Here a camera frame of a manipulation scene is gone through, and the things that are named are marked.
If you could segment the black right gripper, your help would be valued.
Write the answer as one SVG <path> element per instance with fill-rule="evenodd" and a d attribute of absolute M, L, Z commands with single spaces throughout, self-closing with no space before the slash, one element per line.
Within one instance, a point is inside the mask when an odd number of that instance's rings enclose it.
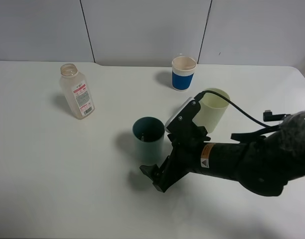
<path fill-rule="evenodd" d="M 187 127 L 165 126 L 168 138 L 171 141 L 172 151 L 159 168 L 141 165 L 141 172 L 151 179 L 153 186 L 159 192 L 166 190 L 183 178 L 192 164 L 193 154 L 205 141 L 209 141 L 208 132 L 204 126 L 190 124 Z"/>

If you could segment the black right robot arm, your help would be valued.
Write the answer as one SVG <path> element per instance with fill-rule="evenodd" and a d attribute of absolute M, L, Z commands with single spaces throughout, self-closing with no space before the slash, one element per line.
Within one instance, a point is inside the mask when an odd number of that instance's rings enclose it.
<path fill-rule="evenodd" d="M 213 143 L 205 127 L 170 123 L 172 152 L 161 166 L 140 167 L 165 192 L 188 173 L 239 182 L 265 197 L 279 196 L 289 181 L 305 176 L 305 111 L 279 125 L 233 134 L 234 143 Z"/>

